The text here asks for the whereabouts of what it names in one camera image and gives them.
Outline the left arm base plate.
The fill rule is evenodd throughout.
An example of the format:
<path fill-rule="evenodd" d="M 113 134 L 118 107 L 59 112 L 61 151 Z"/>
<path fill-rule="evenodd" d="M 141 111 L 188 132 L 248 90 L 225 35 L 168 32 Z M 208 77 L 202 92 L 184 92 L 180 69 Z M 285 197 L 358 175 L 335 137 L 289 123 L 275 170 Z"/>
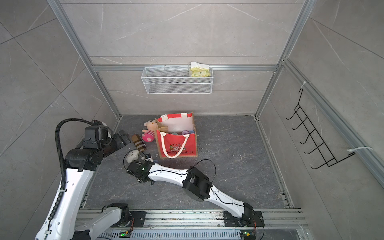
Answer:
<path fill-rule="evenodd" d="M 121 220 L 117 223 L 120 228 L 142 228 L 146 220 L 147 212 L 136 211 L 129 213 L 122 213 Z"/>

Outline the plaid brown pouch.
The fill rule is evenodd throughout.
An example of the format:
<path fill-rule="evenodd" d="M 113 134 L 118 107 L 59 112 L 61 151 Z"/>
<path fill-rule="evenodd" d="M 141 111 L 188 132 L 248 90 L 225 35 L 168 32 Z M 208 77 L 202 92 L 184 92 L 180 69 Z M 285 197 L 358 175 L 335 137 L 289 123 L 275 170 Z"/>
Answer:
<path fill-rule="evenodd" d="M 137 150 L 144 152 L 147 149 L 147 146 L 140 135 L 132 135 L 131 139 Z"/>

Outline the pink striped plush doll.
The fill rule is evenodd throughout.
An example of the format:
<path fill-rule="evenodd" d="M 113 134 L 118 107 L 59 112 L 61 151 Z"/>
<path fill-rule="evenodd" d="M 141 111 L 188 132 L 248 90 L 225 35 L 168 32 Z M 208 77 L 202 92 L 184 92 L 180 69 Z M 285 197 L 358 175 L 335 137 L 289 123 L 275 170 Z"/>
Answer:
<path fill-rule="evenodd" d="M 156 137 L 156 131 L 161 127 L 161 124 L 157 120 L 150 120 L 144 123 L 146 129 L 142 130 L 142 139 L 144 142 L 151 143 Z"/>

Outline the red canvas jute bag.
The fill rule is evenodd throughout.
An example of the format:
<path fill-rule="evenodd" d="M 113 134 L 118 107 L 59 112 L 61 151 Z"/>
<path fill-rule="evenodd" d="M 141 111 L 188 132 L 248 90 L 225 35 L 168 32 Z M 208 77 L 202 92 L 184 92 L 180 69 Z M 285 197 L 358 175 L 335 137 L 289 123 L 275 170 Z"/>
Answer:
<path fill-rule="evenodd" d="M 155 133 L 160 158 L 176 159 L 198 156 L 197 131 L 193 113 L 162 115 L 156 120 L 161 124 Z M 195 134 L 182 135 L 182 131 L 190 130 L 194 130 Z"/>

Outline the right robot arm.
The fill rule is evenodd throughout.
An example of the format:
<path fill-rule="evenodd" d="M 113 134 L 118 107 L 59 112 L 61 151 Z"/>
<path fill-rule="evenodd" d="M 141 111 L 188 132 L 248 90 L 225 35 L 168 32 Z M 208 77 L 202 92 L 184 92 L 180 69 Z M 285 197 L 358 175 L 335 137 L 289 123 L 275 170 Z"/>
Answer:
<path fill-rule="evenodd" d="M 264 228 L 264 217 L 260 211 L 245 202 L 236 200 L 220 191 L 196 165 L 189 169 L 173 169 L 155 162 L 150 155 L 131 150 L 123 160 L 126 172 L 138 182 L 166 182 L 181 187 L 185 193 L 198 202 L 209 202 L 224 209 L 225 226 Z"/>

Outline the yellow packet in basket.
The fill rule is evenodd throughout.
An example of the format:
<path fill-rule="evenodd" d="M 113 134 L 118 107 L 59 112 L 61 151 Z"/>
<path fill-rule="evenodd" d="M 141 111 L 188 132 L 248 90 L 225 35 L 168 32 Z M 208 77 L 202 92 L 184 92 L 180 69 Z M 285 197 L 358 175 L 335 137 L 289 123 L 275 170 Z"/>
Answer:
<path fill-rule="evenodd" d="M 197 62 L 191 62 L 189 76 L 196 78 L 211 77 L 212 75 L 210 66 Z"/>

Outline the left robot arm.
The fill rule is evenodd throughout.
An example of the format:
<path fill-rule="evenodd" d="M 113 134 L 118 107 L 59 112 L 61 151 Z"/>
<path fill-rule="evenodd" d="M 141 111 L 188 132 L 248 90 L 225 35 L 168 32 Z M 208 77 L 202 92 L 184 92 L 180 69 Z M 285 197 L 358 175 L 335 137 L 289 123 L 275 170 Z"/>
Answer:
<path fill-rule="evenodd" d="M 61 127 L 69 122 L 81 122 L 88 126 L 85 128 L 82 143 L 64 155 L 60 133 Z M 75 227 L 78 212 L 98 166 L 104 158 L 130 142 L 124 131 L 113 133 L 108 126 L 97 120 L 89 122 L 69 118 L 58 123 L 55 143 L 61 169 L 61 183 L 50 212 L 36 234 L 37 240 L 95 240 L 113 225 L 125 227 L 133 223 L 128 204 L 112 203 L 83 226 Z"/>

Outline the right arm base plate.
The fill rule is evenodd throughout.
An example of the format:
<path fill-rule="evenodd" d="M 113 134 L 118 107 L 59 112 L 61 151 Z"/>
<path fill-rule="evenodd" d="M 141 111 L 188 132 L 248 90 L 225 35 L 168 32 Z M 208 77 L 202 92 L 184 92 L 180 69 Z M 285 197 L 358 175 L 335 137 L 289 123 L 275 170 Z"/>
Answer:
<path fill-rule="evenodd" d="M 236 218 L 228 211 L 224 211 L 226 227 L 264 227 L 264 217 L 261 211 L 247 212 L 244 216 Z"/>

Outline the white fluffy plush toy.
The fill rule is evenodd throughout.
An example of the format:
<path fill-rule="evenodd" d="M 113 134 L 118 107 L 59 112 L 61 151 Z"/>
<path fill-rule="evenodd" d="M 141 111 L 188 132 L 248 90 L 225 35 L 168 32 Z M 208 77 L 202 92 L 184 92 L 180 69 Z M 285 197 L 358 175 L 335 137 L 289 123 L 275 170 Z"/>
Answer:
<path fill-rule="evenodd" d="M 137 160 L 144 160 L 145 155 L 139 150 L 131 150 L 125 156 L 125 161 L 130 164 Z"/>

